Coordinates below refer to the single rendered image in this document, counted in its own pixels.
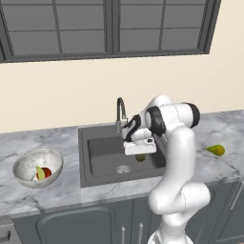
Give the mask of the round metal sink drain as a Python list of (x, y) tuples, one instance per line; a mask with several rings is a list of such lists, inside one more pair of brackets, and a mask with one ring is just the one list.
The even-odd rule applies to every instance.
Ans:
[(116, 173), (117, 174), (122, 174), (122, 173), (129, 173), (131, 171), (131, 168), (127, 165), (121, 165), (116, 168)]

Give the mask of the dark grey curved tap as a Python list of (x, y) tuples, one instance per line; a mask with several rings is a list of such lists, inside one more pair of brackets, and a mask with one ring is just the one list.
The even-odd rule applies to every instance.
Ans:
[(116, 120), (115, 127), (117, 132), (128, 123), (128, 116), (126, 114), (125, 103), (122, 97), (118, 97), (116, 101)]

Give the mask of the dark grey window frame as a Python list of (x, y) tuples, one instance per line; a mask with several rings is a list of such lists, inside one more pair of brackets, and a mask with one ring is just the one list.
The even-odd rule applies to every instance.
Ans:
[(207, 54), (221, 0), (0, 0), (0, 63)]

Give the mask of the grey cupboard door arched panel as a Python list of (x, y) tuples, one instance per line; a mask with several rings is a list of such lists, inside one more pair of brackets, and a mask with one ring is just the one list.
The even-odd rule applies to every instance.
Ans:
[(23, 244), (130, 244), (132, 201), (24, 216), (13, 220)]

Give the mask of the pale green frozen vegetable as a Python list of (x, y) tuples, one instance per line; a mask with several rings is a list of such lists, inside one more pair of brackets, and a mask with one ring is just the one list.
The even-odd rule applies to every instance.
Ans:
[(39, 180), (43, 180), (46, 177), (44, 170), (39, 166), (36, 167), (36, 173)]

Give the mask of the yellow green pear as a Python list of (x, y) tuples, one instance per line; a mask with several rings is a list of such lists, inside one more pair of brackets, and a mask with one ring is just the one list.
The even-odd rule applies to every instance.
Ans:
[(225, 153), (225, 148), (222, 145), (213, 145), (208, 147), (207, 151), (217, 156), (221, 156)]

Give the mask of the grey marbled bowl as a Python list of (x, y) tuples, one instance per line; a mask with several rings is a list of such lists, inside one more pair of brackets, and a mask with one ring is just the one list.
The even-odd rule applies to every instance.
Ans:
[[(17, 181), (28, 188), (38, 189), (49, 186), (63, 170), (63, 155), (54, 149), (36, 149), (21, 155), (14, 163), (12, 172)], [(36, 167), (48, 168), (51, 175), (39, 179)]]

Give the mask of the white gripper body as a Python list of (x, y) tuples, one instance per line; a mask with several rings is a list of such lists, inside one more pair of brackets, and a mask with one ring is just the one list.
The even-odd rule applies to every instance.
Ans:
[(125, 155), (147, 154), (156, 152), (156, 146), (154, 142), (143, 145), (136, 145), (133, 142), (125, 142), (124, 149)]

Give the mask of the dark grey sink basin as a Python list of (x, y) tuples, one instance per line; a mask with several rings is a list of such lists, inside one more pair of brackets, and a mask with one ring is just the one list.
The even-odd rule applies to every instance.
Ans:
[[(82, 188), (162, 176), (166, 170), (160, 150), (147, 154), (142, 162), (134, 155), (125, 155), (123, 138), (114, 124), (79, 128), (77, 132)], [(116, 168), (121, 165), (131, 171), (117, 174)]]

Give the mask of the pale grey dishwasher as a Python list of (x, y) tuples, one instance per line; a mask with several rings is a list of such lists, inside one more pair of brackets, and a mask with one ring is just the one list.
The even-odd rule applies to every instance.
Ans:
[(0, 244), (22, 244), (10, 218), (0, 218)]

